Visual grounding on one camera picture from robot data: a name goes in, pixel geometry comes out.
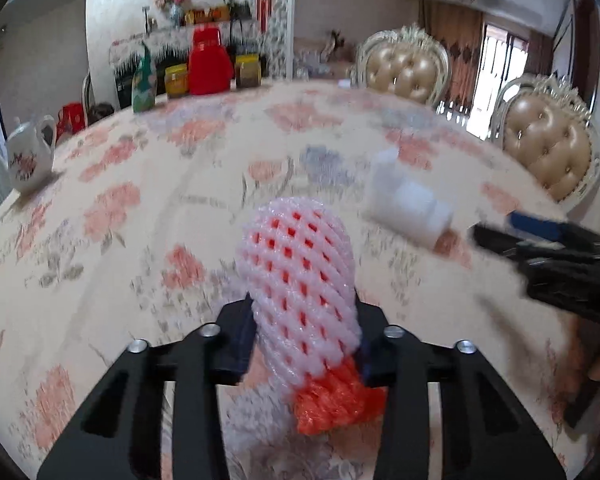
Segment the pink foam fruit net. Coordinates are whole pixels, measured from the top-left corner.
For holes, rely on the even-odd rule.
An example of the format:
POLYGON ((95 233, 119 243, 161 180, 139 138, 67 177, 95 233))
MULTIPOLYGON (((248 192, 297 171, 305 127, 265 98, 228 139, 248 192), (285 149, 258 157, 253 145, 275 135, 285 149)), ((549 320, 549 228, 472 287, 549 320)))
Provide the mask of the pink foam fruit net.
POLYGON ((378 419, 385 388, 364 385, 355 261, 342 221, 307 197, 276 198, 246 224, 236 268, 258 343, 300 434, 378 419))

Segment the near beige tufted chair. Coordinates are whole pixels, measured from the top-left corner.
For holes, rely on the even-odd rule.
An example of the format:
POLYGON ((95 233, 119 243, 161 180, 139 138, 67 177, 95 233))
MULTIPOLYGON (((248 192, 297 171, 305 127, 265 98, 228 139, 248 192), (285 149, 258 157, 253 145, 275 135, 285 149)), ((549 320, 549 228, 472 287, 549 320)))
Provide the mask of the near beige tufted chair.
POLYGON ((600 183, 600 133, 564 77, 524 74, 509 81, 498 92, 489 140, 567 214, 600 183))

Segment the white foam block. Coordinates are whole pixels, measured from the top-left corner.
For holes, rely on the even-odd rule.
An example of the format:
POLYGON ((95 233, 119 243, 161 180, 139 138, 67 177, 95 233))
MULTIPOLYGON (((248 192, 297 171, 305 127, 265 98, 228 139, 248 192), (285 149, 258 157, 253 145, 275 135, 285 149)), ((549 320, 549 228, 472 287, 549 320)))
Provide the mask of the white foam block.
POLYGON ((412 180, 373 180, 365 196, 364 214, 429 250, 453 219, 453 209, 447 203, 412 180))

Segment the white floral teapot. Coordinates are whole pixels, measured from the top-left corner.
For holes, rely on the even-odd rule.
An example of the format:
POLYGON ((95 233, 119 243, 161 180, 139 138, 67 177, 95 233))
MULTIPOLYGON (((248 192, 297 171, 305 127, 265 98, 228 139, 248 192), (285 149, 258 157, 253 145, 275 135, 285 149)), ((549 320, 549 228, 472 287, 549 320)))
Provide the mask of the white floral teapot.
POLYGON ((18 124, 6 139, 6 155, 0 153, 0 169, 13 190, 31 194, 50 177, 56 142, 56 122, 50 115, 18 124))

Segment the black handbag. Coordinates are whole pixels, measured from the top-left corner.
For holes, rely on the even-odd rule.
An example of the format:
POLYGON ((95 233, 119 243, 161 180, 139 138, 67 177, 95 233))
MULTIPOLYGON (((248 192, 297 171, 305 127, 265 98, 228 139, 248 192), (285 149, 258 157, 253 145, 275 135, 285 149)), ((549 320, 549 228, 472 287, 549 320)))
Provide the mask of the black handbag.
POLYGON ((238 0, 223 0, 230 14, 230 20, 234 21, 249 21, 252 19, 250 5, 247 1, 238 0))

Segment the brown curtain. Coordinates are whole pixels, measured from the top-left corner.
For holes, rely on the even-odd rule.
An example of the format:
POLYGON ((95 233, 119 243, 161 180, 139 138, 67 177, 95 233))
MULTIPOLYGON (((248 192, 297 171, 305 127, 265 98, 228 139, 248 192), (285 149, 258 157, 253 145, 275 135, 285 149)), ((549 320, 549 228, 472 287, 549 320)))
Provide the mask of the brown curtain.
POLYGON ((426 33, 448 52, 451 78, 443 102, 469 113, 474 104, 484 29, 484 14, 469 6, 420 0, 419 19, 426 33))

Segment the sideboard with lace cover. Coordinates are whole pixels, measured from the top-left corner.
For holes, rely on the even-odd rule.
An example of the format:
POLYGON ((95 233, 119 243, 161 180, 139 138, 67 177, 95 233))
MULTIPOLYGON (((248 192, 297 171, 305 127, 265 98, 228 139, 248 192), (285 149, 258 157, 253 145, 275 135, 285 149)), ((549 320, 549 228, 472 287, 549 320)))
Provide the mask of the sideboard with lace cover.
MULTIPOLYGON (((221 42, 227 51, 245 49, 247 52, 260 51, 260 39, 254 21, 214 23, 221 34, 221 42)), ((144 46, 148 47, 152 62, 157 71, 157 94, 166 93, 164 73, 177 65, 187 65, 189 52, 193 47, 194 31, 204 25, 187 25, 179 28, 163 28, 147 35, 143 32, 126 39, 114 41, 109 47, 108 64, 114 73, 118 102, 121 108, 132 105, 132 79, 138 64, 145 56, 144 46)))

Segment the far beige tufted chair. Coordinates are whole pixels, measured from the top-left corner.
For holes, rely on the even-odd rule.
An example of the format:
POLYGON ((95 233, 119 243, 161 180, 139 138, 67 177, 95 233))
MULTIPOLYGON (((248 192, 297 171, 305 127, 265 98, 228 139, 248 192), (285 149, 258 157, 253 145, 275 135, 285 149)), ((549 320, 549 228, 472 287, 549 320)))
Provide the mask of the far beige tufted chair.
POLYGON ((393 94, 431 108, 441 102, 451 75, 448 51, 417 24, 368 37, 356 49, 349 73, 355 88, 393 94))

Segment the red thermos jug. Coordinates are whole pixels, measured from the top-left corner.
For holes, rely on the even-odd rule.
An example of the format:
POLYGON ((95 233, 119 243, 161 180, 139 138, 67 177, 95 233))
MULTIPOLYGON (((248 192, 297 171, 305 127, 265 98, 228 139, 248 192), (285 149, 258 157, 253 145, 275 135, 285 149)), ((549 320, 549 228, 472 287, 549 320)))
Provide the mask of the red thermos jug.
POLYGON ((230 90, 234 66, 221 42, 221 32, 213 24, 198 27, 188 60, 188 92, 210 96, 230 90))

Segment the beige tufted chair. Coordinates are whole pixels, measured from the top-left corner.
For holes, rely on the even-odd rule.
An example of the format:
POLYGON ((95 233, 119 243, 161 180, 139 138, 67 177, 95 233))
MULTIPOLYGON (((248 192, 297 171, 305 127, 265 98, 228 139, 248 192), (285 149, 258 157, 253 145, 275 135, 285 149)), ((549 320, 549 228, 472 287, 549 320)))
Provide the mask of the beige tufted chair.
POLYGON ((498 92, 489 140, 567 214, 600 183, 600 133, 564 77, 524 74, 509 81, 498 92))
POLYGON ((349 73, 355 88, 393 94, 431 108, 441 102, 451 75, 448 51, 417 24, 368 37, 356 49, 349 73))

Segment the red plastic stool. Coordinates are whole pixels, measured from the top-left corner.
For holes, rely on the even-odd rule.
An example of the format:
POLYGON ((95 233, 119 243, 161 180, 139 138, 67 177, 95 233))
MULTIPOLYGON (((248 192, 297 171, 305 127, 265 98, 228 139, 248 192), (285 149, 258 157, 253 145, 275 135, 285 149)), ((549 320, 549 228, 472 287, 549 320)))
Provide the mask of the red plastic stool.
POLYGON ((58 143, 84 130, 86 118, 82 103, 71 102, 61 107, 57 114, 56 126, 58 143))

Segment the dark contents jar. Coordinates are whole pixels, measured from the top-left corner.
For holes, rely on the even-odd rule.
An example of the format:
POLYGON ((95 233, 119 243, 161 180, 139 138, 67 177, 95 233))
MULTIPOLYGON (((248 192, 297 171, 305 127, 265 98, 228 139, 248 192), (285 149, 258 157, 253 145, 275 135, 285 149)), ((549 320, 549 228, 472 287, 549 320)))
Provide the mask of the dark contents jar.
POLYGON ((260 86, 261 64, 260 56, 257 53, 236 56, 235 81, 238 89, 257 88, 260 86))

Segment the floral tablecloth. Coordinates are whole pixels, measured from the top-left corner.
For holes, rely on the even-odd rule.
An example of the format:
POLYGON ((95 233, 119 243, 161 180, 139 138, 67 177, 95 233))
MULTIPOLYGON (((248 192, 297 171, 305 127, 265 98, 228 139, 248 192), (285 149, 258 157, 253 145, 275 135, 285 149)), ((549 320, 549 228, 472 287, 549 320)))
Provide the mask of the floral tablecloth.
POLYGON ((57 177, 0 207, 0 442, 27 477, 123 348, 178 340, 238 294, 242 227, 310 196, 344 223, 363 300, 424 341, 472 341, 569 477, 591 441, 562 421, 573 318, 524 296, 477 222, 562 210, 496 146, 405 100, 324 82, 124 110, 58 148, 57 177), (364 214, 373 180, 412 180, 453 209, 433 250, 364 214))

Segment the yellow lid jar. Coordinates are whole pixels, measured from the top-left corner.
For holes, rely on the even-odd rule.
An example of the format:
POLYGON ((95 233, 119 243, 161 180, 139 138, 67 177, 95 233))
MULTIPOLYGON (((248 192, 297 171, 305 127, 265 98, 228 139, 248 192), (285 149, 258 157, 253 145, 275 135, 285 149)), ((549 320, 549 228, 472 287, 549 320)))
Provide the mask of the yellow lid jar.
POLYGON ((178 99, 188 93, 188 69, 186 64, 168 67, 164 71, 164 88, 169 99, 178 99))

